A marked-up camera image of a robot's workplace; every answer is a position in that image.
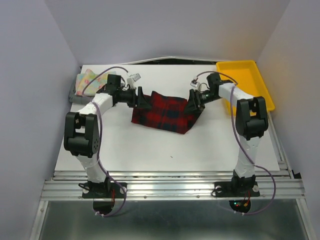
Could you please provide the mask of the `red black plaid skirt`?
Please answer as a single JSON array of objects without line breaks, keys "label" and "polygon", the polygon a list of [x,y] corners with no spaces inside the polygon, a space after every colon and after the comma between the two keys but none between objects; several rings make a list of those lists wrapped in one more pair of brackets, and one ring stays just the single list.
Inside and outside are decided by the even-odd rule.
[{"label": "red black plaid skirt", "polygon": [[155,91],[145,98],[151,109],[134,108],[131,118],[134,124],[184,135],[201,115],[200,112],[184,113],[187,105],[185,98],[164,96]]}]

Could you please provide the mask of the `grey pleated skirt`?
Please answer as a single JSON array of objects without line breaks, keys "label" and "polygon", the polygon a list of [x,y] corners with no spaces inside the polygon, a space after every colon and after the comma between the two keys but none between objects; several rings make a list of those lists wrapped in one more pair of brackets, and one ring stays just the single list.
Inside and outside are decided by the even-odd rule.
[{"label": "grey pleated skirt", "polygon": [[68,100],[72,104],[86,105],[93,100],[93,96],[76,95],[76,80],[70,86]]}]

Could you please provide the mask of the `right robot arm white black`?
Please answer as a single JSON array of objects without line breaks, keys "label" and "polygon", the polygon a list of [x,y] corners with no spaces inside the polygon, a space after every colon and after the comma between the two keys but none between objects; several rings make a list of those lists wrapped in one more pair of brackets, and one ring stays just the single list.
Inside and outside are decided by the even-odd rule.
[{"label": "right robot arm white black", "polygon": [[266,100],[241,90],[238,82],[230,76],[221,79],[222,73],[217,71],[206,71],[206,74],[205,91],[201,90],[199,75],[191,81],[192,89],[184,113],[201,113],[206,104],[219,99],[227,100],[233,134],[239,146],[231,180],[216,181],[211,194],[217,198],[258,197],[260,193],[255,169],[258,146],[269,127]]}]

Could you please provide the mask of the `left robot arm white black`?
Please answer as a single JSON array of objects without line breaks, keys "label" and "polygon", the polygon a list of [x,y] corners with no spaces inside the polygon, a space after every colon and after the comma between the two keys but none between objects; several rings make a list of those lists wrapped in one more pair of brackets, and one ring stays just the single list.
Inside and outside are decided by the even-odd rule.
[{"label": "left robot arm white black", "polygon": [[86,106],[65,116],[63,146],[78,159],[87,174],[87,183],[80,184],[86,194],[106,197],[111,193],[112,178],[99,158],[103,114],[117,103],[125,103],[130,108],[151,109],[142,87],[135,86],[140,78],[138,73],[130,74],[127,84],[123,84],[120,75],[109,74],[106,84]]}]

